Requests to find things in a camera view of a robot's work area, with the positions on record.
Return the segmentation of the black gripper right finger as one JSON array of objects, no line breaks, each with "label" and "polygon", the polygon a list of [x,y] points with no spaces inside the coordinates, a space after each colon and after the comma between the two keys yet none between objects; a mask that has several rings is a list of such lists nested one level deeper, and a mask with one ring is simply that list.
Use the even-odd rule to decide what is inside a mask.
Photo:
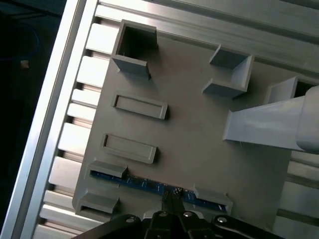
[{"label": "black gripper right finger", "polygon": [[174,190],[174,214],[190,239],[272,239],[273,234],[228,215],[217,215],[211,222],[187,211],[181,200],[182,189]]}]

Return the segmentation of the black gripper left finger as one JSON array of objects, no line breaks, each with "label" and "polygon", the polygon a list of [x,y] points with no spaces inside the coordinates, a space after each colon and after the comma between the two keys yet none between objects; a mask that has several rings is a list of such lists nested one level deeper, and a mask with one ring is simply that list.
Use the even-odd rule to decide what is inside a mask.
[{"label": "black gripper left finger", "polygon": [[173,224],[172,193],[164,192],[161,210],[150,219],[127,214],[82,233],[83,239],[169,239]]}]

